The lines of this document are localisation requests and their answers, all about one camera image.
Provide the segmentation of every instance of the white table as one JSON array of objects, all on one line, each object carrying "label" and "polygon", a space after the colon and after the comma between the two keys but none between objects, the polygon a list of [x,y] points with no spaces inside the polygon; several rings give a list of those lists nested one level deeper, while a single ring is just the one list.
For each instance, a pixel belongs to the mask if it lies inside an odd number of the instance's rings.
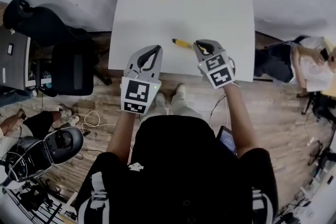
[{"label": "white table", "polygon": [[172,39],[218,41],[236,63],[236,79],[253,80],[255,32],[252,0],[118,0],[109,69],[125,69],[131,55],[161,45],[161,72],[200,76],[195,52]]}]

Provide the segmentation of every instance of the white logo on shirt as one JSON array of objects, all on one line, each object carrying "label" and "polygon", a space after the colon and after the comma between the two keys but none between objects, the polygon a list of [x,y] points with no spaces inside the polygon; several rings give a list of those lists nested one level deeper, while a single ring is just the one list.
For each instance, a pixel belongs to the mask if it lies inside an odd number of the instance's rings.
[{"label": "white logo on shirt", "polygon": [[141,166],[140,163],[130,164],[128,167],[130,168],[131,171],[137,171],[137,172],[140,172],[140,170],[143,169],[143,166]]}]

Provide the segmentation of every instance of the chair seat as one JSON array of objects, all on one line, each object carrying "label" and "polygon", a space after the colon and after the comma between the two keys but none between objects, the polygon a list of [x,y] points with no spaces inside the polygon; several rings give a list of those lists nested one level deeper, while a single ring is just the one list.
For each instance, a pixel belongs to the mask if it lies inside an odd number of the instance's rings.
[{"label": "chair seat", "polygon": [[52,88],[64,95],[90,95],[97,62],[92,39],[57,44],[52,53]]}]

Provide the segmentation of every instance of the phone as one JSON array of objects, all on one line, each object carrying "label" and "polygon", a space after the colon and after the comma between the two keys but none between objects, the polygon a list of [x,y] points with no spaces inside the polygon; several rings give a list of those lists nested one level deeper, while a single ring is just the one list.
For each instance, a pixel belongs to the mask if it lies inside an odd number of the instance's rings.
[{"label": "phone", "polygon": [[237,154],[236,145],[233,140],[232,131],[225,126],[221,126],[217,135],[217,140],[223,143],[231,152]]}]

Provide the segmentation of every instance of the white pants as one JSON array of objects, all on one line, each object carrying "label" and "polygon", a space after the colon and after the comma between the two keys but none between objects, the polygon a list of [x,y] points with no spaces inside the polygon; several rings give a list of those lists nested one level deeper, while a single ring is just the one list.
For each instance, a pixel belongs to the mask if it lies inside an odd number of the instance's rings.
[{"label": "white pants", "polygon": [[[183,99],[181,94],[176,94],[174,95],[172,102],[172,109],[173,109],[173,114],[174,115],[181,115],[181,116],[190,116],[190,117],[195,117],[199,119],[203,119],[200,114],[198,114],[196,111],[192,110],[187,106],[186,101]],[[167,106],[159,105],[157,106],[153,112],[150,112],[147,114],[141,122],[144,122],[150,117],[153,116],[160,116],[160,115],[168,115],[169,113],[169,108]]]}]

